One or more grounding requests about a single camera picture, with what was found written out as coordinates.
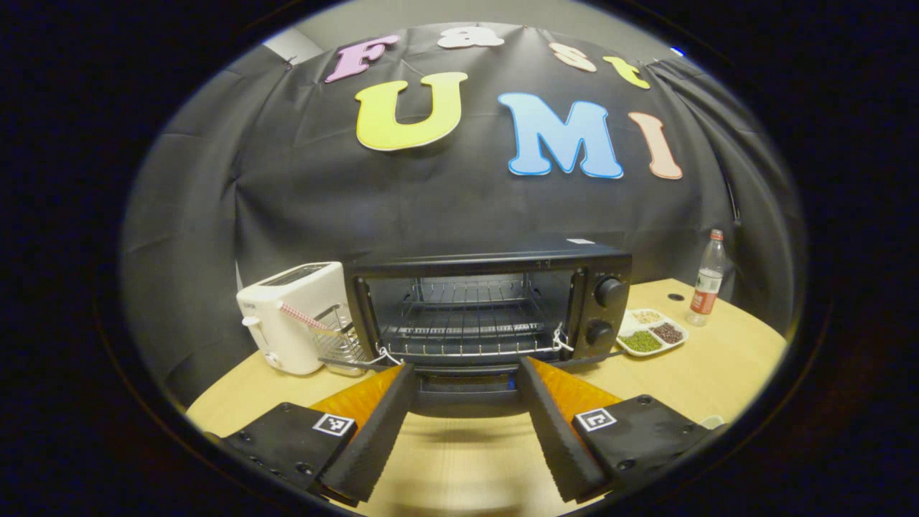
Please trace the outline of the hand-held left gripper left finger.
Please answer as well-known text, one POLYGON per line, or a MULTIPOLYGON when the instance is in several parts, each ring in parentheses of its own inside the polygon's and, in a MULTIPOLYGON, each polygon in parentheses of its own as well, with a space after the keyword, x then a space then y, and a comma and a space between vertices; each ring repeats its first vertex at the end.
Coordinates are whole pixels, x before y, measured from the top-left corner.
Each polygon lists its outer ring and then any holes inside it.
POLYGON ((311 406, 282 402, 225 438, 225 449, 315 496, 367 503, 416 395, 404 363, 311 406))

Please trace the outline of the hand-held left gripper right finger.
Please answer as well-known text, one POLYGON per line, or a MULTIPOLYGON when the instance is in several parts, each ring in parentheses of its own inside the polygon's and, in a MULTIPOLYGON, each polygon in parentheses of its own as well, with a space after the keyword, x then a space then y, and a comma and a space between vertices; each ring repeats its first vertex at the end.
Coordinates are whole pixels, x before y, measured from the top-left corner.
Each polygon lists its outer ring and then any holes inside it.
POLYGON ((640 490, 712 432, 656 397, 621 399, 534 358, 520 360, 518 390, 564 501, 640 490))

